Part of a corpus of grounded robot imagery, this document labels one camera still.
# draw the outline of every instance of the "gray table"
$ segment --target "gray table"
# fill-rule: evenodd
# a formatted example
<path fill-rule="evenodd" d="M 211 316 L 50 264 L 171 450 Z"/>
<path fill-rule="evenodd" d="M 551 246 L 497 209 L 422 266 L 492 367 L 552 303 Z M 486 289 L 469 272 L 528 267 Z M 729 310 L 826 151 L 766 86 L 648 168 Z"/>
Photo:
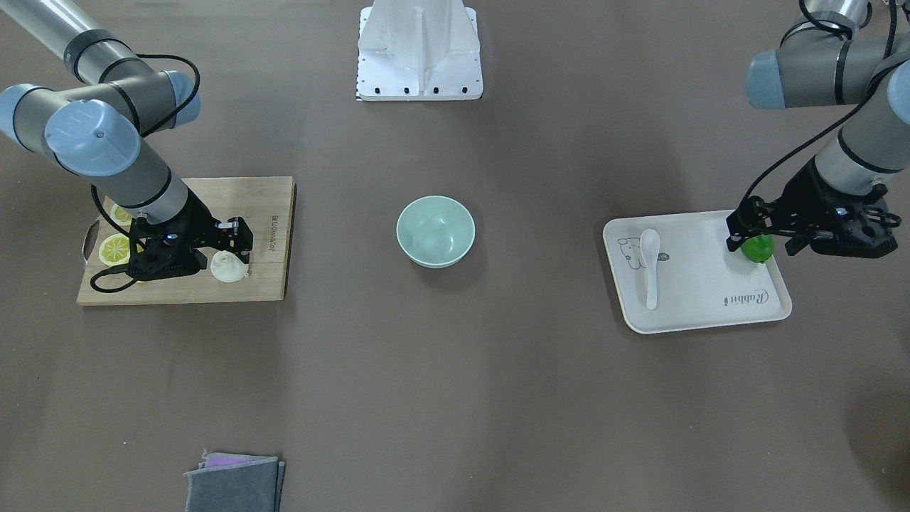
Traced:
<path fill-rule="evenodd" d="M 731 208 L 845 112 L 745 101 L 795 1 L 683 4 L 469 2 L 484 98 L 367 104 L 362 0 L 83 0 L 202 69 L 200 119 L 151 139 L 175 171 L 296 177 L 288 297 L 77 306 L 88 187 L 0 141 L 0 510 L 180 510 L 203 449 L 281 455 L 283 512 L 906 509 L 910 250 L 779 256 L 781 323 L 622 321 L 607 220 Z M 0 86 L 76 84 L 0 42 Z M 393 232 L 432 193 L 478 221 L 446 271 Z"/>

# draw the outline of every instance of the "white spoon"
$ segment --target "white spoon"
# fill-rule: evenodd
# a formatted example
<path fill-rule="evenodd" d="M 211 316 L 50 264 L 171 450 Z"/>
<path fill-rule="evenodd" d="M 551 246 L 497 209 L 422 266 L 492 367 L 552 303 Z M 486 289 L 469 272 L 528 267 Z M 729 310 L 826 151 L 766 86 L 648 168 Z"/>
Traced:
<path fill-rule="evenodd" d="M 640 244 L 642 259 L 648 269 L 648 294 L 645 305 L 652 310 L 657 307 L 657 254 L 661 250 L 661 236 L 655 230 L 645 230 Z"/>

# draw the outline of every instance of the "blue gray towel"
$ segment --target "blue gray towel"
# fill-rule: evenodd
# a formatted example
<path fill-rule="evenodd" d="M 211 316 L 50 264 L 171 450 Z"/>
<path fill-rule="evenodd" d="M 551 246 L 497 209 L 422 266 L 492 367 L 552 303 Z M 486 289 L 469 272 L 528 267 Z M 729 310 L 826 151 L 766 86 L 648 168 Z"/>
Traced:
<path fill-rule="evenodd" d="M 270 456 L 203 455 L 186 473 L 187 512 L 278 512 L 284 465 Z"/>

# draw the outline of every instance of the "bowl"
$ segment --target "bowl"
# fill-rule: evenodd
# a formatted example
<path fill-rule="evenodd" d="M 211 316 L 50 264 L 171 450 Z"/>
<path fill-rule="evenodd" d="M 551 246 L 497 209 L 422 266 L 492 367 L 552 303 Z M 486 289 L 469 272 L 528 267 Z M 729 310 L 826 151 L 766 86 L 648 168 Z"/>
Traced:
<path fill-rule="evenodd" d="M 409 204 L 396 226 L 399 245 L 415 263 L 442 269 L 457 263 L 474 243 L 474 218 L 461 203 L 427 196 Z"/>

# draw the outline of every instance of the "green fruit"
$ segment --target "green fruit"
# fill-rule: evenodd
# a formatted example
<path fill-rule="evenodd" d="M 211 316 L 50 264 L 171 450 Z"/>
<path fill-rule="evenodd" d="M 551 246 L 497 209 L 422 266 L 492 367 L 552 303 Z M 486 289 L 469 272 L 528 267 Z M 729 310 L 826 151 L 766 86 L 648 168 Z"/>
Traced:
<path fill-rule="evenodd" d="M 746 258 L 764 263 L 774 256 L 774 238 L 771 235 L 759 235 L 745 241 L 740 249 Z"/>

